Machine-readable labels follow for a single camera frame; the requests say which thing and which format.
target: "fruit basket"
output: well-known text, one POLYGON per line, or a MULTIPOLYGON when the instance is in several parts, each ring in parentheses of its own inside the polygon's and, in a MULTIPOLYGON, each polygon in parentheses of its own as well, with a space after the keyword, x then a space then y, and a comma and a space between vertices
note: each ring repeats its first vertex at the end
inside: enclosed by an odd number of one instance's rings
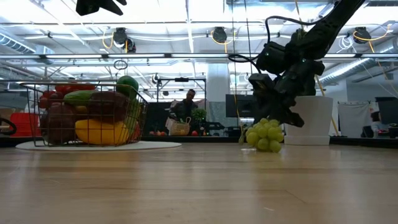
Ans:
POLYGON ((131 85, 90 83, 21 83, 27 91, 34 145, 120 146, 141 139, 148 102, 131 85))

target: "wooden table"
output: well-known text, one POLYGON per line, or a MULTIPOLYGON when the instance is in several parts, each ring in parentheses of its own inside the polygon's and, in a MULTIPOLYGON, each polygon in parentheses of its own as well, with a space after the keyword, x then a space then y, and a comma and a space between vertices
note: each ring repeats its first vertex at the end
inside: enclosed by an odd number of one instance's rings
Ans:
POLYGON ((0 150, 0 223, 397 223, 398 152, 0 150))

